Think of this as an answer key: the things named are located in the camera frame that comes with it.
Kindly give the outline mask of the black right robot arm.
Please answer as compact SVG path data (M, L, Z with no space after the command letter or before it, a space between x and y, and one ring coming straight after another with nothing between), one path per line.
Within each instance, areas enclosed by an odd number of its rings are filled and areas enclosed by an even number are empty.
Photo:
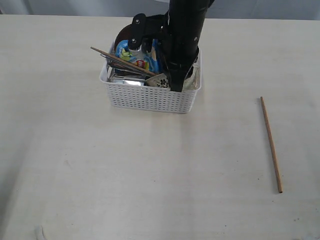
M199 40L212 0L171 0L161 47L170 90L181 92L199 54Z

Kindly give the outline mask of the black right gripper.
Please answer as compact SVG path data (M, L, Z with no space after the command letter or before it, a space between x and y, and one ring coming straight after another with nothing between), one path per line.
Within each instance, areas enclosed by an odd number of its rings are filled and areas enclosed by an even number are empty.
M192 64L199 53L199 22L163 22L159 33L159 56L162 70L169 73L169 86L181 92L191 76Z

